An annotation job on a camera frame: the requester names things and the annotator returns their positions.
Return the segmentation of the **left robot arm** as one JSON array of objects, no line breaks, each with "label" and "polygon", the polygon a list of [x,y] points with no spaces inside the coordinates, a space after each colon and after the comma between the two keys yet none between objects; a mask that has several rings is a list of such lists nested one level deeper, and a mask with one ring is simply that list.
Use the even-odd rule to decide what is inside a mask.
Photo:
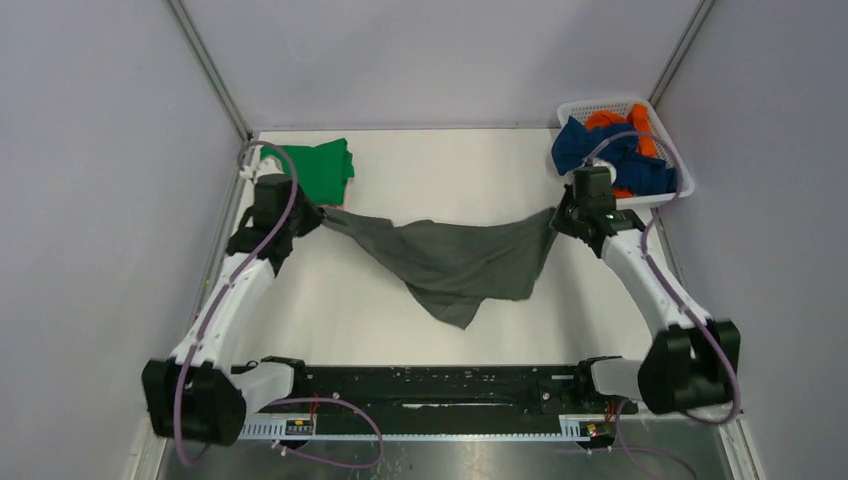
[{"label": "left robot arm", "polygon": [[228,239],[210,298],[170,355],[149,360],[142,370],[157,436],[229,446],[247,416],[273,400],[288,411],[307,404],[311,387],[292,366],[263,360],[255,367],[235,367],[233,359],[247,321],[295,239],[322,221],[322,209],[290,176],[265,174],[256,180],[253,202]]}]

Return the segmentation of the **grey t-shirt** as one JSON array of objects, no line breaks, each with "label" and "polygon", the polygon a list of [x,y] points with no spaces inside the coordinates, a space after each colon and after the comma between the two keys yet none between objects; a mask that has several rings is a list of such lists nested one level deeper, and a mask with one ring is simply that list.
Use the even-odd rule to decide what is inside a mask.
[{"label": "grey t-shirt", "polygon": [[435,319],[466,329],[487,299],[531,297],[557,233],[553,208],[520,221],[470,226],[419,220],[397,226],[386,218],[329,210],[323,225],[348,236],[404,282]]}]

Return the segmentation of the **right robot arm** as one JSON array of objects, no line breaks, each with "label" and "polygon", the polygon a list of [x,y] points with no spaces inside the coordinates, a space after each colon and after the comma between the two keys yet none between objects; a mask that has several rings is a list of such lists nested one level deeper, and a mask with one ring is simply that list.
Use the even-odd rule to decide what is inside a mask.
[{"label": "right robot arm", "polygon": [[597,412],[612,398],[643,403],[654,414],[680,413],[721,425],[742,411],[737,376],[741,333],[716,320],[660,265],[648,244],[653,221],[621,209],[604,167],[580,167],[550,222],[583,241],[616,274],[652,334],[641,361],[597,357],[580,363],[575,402]]}]

